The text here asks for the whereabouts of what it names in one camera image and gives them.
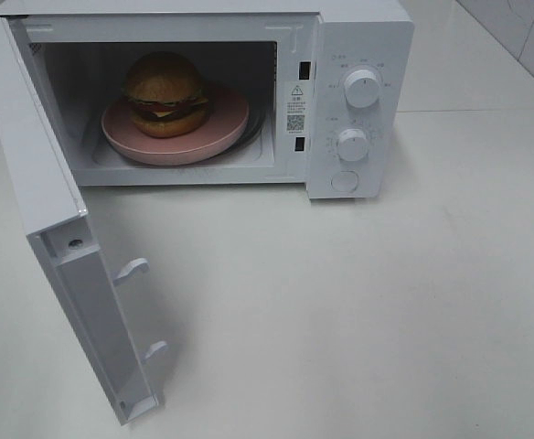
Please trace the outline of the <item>white microwave oven body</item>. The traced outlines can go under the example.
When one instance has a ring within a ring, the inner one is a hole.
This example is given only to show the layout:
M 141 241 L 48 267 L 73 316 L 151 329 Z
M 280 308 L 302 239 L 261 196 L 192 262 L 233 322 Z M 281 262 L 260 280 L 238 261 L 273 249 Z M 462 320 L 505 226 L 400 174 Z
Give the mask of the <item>white microwave oven body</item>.
M 62 151 L 77 186 L 302 183 L 310 198 L 370 198 L 379 192 L 414 25 L 396 1 L 6 1 L 0 17 L 22 20 L 45 69 L 69 140 Z M 190 58 L 208 79 L 242 91 L 265 110 L 245 151 L 185 166 L 148 166 L 115 152 L 100 129 L 124 73 L 157 50 Z M 351 107 L 343 79 L 370 66 L 379 99 Z M 310 98 L 305 132 L 285 128 L 285 84 Z M 339 158 L 338 135 L 362 130 L 368 155 Z M 358 174 L 337 192 L 331 178 Z

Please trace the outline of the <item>upper white power knob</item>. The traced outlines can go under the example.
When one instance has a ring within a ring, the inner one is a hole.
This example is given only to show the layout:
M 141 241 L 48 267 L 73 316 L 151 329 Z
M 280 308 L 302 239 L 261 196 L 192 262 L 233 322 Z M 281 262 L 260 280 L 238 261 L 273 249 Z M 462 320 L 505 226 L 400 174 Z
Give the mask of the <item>upper white power knob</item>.
M 368 108 L 379 99 L 380 75 L 370 66 L 356 66 L 343 79 L 343 89 L 346 101 L 351 107 Z

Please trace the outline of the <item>glass microwave turntable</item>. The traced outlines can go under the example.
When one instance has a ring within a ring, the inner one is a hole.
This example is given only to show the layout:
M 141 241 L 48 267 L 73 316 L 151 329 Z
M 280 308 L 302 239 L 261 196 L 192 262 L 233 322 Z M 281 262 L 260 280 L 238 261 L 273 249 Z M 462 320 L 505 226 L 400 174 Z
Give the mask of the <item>glass microwave turntable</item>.
M 223 151 L 221 155 L 234 155 L 239 151 L 245 151 L 255 142 L 255 139 L 261 133 L 264 119 L 265 110 L 263 108 L 251 107 L 249 119 L 241 137 L 228 149 Z

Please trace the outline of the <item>pink round plate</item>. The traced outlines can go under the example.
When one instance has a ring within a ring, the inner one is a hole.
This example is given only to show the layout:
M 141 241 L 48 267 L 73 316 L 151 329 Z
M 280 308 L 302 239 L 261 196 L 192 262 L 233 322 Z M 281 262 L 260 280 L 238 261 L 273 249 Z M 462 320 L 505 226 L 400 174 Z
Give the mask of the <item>pink round plate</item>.
M 142 133 L 131 121 L 127 102 L 109 105 L 101 117 L 101 129 L 109 144 L 133 161 L 153 166 L 189 165 L 226 151 L 241 137 L 250 118 L 250 105 L 238 91 L 215 85 L 212 107 L 196 130 L 171 138 Z

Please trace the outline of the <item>lower white timer knob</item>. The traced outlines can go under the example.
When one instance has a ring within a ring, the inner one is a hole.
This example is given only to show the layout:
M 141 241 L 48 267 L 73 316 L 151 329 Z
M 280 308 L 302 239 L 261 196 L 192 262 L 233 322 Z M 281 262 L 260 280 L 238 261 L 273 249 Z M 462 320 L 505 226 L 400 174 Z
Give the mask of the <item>lower white timer knob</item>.
M 338 135 L 336 150 L 341 160 L 357 162 L 368 155 L 369 140 L 360 129 L 346 129 Z

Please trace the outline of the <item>round white door button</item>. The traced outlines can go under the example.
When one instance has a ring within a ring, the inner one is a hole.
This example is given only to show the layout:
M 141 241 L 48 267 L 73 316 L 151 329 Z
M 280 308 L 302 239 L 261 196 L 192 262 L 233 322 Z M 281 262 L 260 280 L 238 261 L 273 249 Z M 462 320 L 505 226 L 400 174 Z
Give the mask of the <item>round white door button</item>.
M 354 171 L 341 171 L 331 178 L 331 187 L 337 192 L 352 192 L 358 183 L 358 174 Z

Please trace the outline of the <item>white microwave door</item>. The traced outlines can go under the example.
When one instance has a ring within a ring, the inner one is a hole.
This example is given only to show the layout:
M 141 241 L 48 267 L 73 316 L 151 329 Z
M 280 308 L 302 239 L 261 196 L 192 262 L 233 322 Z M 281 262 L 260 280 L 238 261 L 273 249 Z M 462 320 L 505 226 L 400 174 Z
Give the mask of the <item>white microwave door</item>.
M 116 288 L 144 258 L 108 270 L 62 151 L 69 136 L 45 69 L 20 19 L 0 17 L 0 141 L 25 234 L 118 420 L 161 398 L 134 344 Z

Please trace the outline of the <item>white warning sticker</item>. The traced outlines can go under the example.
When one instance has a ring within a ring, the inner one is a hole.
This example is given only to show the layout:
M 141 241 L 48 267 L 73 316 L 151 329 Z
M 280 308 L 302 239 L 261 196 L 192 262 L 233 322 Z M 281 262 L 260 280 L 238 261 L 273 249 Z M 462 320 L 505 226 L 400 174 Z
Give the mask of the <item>white warning sticker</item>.
M 304 133 L 310 104 L 307 87 L 298 81 L 288 81 L 285 84 L 284 98 L 286 132 Z

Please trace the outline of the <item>burger with lettuce and tomato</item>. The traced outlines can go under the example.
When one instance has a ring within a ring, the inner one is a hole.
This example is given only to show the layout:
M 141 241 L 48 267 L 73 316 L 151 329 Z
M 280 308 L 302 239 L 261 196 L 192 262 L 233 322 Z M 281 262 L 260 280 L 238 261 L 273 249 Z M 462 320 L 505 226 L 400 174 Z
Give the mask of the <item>burger with lettuce and tomato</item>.
M 174 52 L 153 52 L 128 69 L 123 82 L 131 119 L 154 138 L 197 130 L 208 118 L 209 99 L 196 66 Z

